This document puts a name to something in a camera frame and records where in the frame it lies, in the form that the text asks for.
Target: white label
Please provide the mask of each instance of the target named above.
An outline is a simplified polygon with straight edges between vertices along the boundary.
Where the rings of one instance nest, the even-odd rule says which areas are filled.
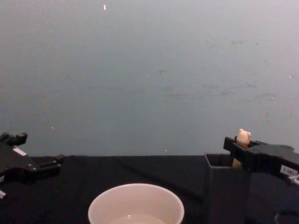
[[[14,148],[13,149],[16,153],[20,154],[21,156],[25,156],[27,155],[25,152],[23,152],[22,150],[20,150],[19,148]]]
[[[282,174],[288,175],[288,176],[296,176],[298,174],[298,171],[289,167],[286,167],[284,165],[281,165],[280,172]]]

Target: black container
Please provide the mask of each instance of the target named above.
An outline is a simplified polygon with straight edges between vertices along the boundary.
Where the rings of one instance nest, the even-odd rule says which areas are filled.
[[[232,168],[229,154],[205,154],[205,224],[244,224],[251,173]]]

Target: bowl rim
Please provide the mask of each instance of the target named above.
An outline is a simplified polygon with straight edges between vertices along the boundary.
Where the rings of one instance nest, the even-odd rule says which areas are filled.
[[[148,186],[148,187],[154,187],[156,189],[160,189],[162,191],[165,191],[167,192],[168,194],[172,195],[174,198],[176,198],[177,202],[178,202],[178,205],[181,209],[181,214],[180,214],[180,217],[178,219],[178,222],[175,223],[175,224],[180,224],[182,223],[183,221],[183,218],[184,218],[184,215],[185,215],[185,209],[184,209],[184,205],[181,201],[181,199],[175,194],[173,193],[172,191],[166,189],[166,188],[163,188],[163,187],[160,187],[158,185],[154,185],[154,184],[148,184],[148,183],[127,183],[127,184],[122,184],[122,185],[119,185],[119,186],[115,186],[113,188],[110,188],[104,192],[102,192],[101,194],[99,194],[94,200],[93,202],[90,204],[89,208],[88,208],[88,219],[89,219],[89,222],[90,224],[96,224],[93,220],[92,220],[92,216],[91,216],[91,208],[93,207],[93,205],[97,202],[97,200],[99,200],[101,197],[103,197],[104,195],[110,193],[111,191],[114,191],[114,190],[117,190],[119,188],[124,188],[124,187],[129,187],[129,186]]]

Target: black table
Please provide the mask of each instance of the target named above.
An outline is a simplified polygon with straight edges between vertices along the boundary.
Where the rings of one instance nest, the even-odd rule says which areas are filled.
[[[0,200],[0,223],[88,224],[87,211],[96,196],[121,184],[142,182],[173,191],[185,207],[183,223],[200,224],[203,178],[203,156],[68,156],[57,177],[31,185],[0,185],[7,193]],[[246,223],[272,224],[286,206],[299,211],[298,188],[270,175],[252,175]]]

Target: gray wall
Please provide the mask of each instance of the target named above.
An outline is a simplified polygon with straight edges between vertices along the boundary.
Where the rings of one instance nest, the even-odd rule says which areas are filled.
[[[297,0],[1,0],[0,131],[30,155],[299,148]]]

